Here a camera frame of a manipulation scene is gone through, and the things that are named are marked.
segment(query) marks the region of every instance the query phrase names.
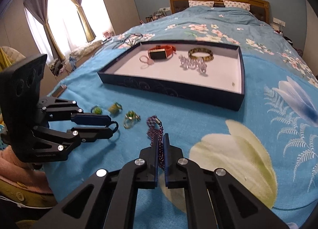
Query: bed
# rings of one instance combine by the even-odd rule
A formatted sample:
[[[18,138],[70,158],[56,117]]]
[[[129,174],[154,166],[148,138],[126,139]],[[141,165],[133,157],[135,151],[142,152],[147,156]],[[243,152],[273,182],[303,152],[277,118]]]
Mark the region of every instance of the bed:
[[[120,127],[109,140],[82,144],[66,162],[46,163],[49,185],[61,201],[96,170],[120,169],[149,146],[146,119],[157,115],[172,145],[202,168],[226,168],[290,228],[302,226],[317,204],[318,82],[297,52],[269,25],[269,3],[251,4],[251,12],[214,7],[189,8],[188,0],[170,0],[172,15],[131,28],[105,43],[95,56],[61,81],[62,98],[89,112],[98,105],[107,114],[123,106],[115,120],[134,110],[142,120]],[[245,99],[238,112],[186,99],[104,85],[97,72],[139,41],[183,39],[237,44],[245,66]],[[50,127],[65,131],[70,121]],[[168,190],[162,172],[155,190],[138,192],[134,228],[187,228],[184,194]]]

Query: pink pillow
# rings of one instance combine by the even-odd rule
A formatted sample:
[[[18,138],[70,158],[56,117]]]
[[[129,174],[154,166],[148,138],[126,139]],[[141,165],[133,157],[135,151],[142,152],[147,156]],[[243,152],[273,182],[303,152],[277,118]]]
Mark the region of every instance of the pink pillow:
[[[189,0],[189,7],[193,6],[208,6],[208,7],[213,7],[214,2],[204,2],[204,1],[192,1]]]
[[[224,1],[224,0],[223,2],[225,7],[238,7],[238,8],[245,9],[247,11],[250,11],[251,9],[251,5],[245,2],[231,2],[231,1]]]

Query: metal screw cap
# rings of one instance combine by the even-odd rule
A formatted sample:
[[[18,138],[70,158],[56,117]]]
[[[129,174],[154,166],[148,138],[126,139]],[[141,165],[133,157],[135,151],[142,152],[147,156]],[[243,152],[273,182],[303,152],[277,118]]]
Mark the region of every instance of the metal screw cap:
[[[107,171],[105,169],[99,169],[97,172],[96,172],[96,175],[98,177],[104,177],[105,175],[107,174]]]
[[[178,163],[181,165],[186,165],[188,163],[188,160],[186,158],[180,158],[178,160]]]
[[[141,159],[141,158],[138,158],[135,160],[135,164],[136,165],[143,165],[145,163],[145,160]]]
[[[218,175],[218,176],[224,176],[226,174],[226,171],[222,168],[219,168],[215,171],[215,173]]]

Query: yellow curtain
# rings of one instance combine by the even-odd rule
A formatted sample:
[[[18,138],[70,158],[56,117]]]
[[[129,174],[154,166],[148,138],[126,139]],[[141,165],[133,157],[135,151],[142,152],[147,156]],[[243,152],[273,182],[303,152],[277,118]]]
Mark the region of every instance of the yellow curtain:
[[[82,6],[77,2],[77,0],[71,0],[71,1],[77,7],[77,12],[78,12],[80,20],[82,22],[87,42],[93,41],[96,36],[95,36],[94,32],[92,31],[89,23],[88,23],[88,20],[87,20],[87,18],[85,16],[85,13],[84,13],[84,10],[83,10]]]
[[[61,61],[64,61],[65,60],[65,56],[64,54],[61,52],[60,48],[58,47],[58,44],[56,43],[55,39],[54,39],[54,36],[52,34],[52,31],[51,31],[51,28],[50,28],[50,25],[49,25],[49,21],[48,21],[48,15],[46,16],[45,18],[45,24],[44,24],[44,30],[47,30],[48,34],[49,34],[49,37],[52,41],[52,44],[56,50],[56,53],[58,54],[58,57]]]
[[[0,71],[3,71],[5,68],[11,65],[12,63],[9,60],[9,56],[0,47]]]

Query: sheer curtain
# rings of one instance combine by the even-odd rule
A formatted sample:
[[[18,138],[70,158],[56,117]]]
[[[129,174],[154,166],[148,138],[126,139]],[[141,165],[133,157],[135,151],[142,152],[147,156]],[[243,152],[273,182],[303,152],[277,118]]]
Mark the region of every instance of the sheer curtain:
[[[113,31],[104,0],[82,0],[82,7],[96,35],[95,40],[104,40],[103,32]]]
[[[49,64],[53,61],[53,54],[44,27],[26,8],[24,10],[34,41],[40,53],[47,54],[47,64]]]
[[[55,41],[65,57],[87,43],[77,8],[70,0],[48,0],[48,20]]]

